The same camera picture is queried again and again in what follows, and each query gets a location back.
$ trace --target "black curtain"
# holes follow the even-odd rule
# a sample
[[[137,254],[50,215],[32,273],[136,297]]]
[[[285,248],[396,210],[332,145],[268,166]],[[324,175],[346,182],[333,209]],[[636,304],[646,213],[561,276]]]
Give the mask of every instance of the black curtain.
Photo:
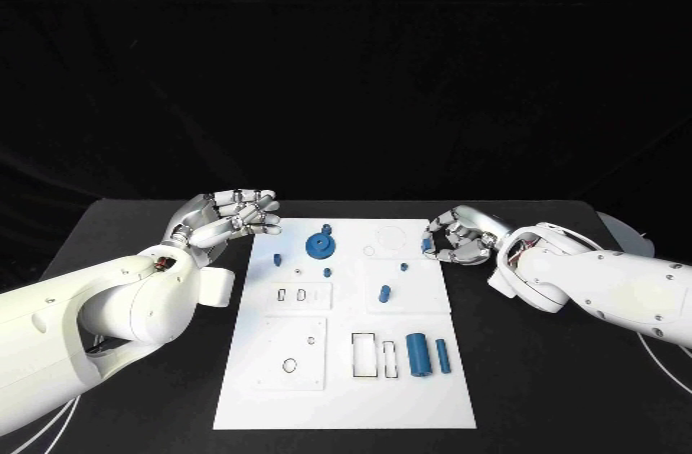
[[[662,255],[688,256],[669,234],[692,148],[683,3],[0,6],[10,283],[40,271],[95,199],[236,187],[293,199],[582,199]]]

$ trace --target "robotic arm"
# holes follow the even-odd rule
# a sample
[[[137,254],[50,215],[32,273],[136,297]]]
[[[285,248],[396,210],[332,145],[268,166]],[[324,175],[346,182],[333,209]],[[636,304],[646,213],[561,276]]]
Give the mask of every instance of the robotic arm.
[[[234,273],[206,267],[226,241],[278,234],[271,191],[196,196],[161,243],[0,295],[0,436],[105,381],[183,333],[195,307],[225,307]],[[84,349],[76,322],[105,340]]]
[[[445,228],[454,250],[435,250],[432,233]],[[430,259],[474,265],[497,251],[490,286],[509,298],[555,313],[571,299],[598,319],[692,347],[692,267],[605,251],[554,224],[513,230],[469,206],[445,212],[422,235]]]

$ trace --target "blue part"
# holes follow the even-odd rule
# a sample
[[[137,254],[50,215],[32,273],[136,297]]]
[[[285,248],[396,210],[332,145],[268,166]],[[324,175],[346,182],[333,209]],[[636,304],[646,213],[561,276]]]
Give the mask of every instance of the blue part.
[[[447,357],[447,345],[444,344],[444,339],[437,339],[437,357],[440,358],[440,369],[444,374],[451,372],[450,369],[450,358]]]
[[[386,302],[389,300],[389,293],[392,289],[389,286],[382,286],[382,290],[379,291],[379,302]]]
[[[428,343],[425,334],[420,332],[407,336],[408,362],[411,364],[411,375],[425,377],[432,374],[430,367]]]
[[[313,259],[326,259],[334,253],[336,242],[330,234],[332,226],[324,224],[321,232],[307,238],[306,251]]]

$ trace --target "robotic hand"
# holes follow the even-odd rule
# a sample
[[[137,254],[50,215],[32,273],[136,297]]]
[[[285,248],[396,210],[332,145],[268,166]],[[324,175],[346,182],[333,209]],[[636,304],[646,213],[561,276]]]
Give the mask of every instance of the robotic hand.
[[[445,227],[454,250],[435,250]],[[536,309],[555,313],[571,299],[598,319],[692,347],[692,267],[605,251],[578,233],[549,223],[512,229],[469,206],[445,212],[422,234],[425,257],[474,265],[497,251],[490,286]]]
[[[0,436],[26,425],[176,339],[195,307],[225,307],[234,273],[206,267],[226,241],[278,234],[272,191],[196,196],[163,241],[0,295]],[[97,339],[82,347],[76,322]]]

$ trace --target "table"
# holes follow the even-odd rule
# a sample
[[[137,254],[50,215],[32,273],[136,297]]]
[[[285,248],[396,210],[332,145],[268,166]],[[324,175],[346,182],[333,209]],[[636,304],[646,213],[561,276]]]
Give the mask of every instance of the table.
[[[95,202],[45,278],[157,244],[182,202]],[[431,219],[461,203],[518,226],[551,221],[617,249],[594,210],[578,201],[283,201],[280,215]],[[490,262],[443,265],[476,430],[213,431],[251,245],[251,238],[232,241],[215,264],[236,273],[231,306],[199,306],[180,338],[82,396],[53,454],[689,452],[692,398],[636,335],[572,303],[546,314],[507,299],[486,284]],[[50,417],[0,438],[0,452]],[[25,452],[43,452],[53,435]]]

